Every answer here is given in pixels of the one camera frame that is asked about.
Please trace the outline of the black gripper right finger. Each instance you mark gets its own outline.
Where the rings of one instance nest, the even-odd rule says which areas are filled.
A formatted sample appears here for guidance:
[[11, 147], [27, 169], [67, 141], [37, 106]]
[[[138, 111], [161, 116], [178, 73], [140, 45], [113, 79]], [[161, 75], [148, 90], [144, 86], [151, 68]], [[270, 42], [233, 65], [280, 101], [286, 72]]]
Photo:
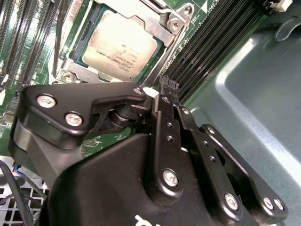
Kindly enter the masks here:
[[181, 128], [186, 191], [169, 208], [171, 223], [279, 223], [288, 217], [284, 201], [209, 124], [197, 126], [179, 104], [179, 85], [169, 83]]

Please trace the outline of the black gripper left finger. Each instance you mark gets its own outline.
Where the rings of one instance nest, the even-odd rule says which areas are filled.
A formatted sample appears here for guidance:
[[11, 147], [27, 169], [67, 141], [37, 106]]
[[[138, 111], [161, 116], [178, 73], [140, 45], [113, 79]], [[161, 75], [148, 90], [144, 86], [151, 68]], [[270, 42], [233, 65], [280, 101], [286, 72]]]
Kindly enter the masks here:
[[133, 82], [29, 86], [20, 93], [11, 136], [52, 189], [72, 165], [135, 134], [150, 136], [150, 197], [178, 200], [180, 125], [162, 93], [151, 97]]

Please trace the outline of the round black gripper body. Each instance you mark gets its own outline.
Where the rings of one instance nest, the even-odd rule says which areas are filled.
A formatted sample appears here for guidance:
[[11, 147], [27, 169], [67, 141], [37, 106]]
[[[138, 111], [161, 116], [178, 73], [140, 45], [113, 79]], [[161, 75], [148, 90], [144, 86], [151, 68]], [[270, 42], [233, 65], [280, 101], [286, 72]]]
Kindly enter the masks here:
[[183, 156], [180, 153], [178, 200], [165, 204], [150, 197], [146, 185], [150, 136], [135, 134], [102, 153], [66, 169], [55, 181], [47, 203], [49, 226], [255, 226], [257, 223], [171, 223], [169, 208], [183, 197]]

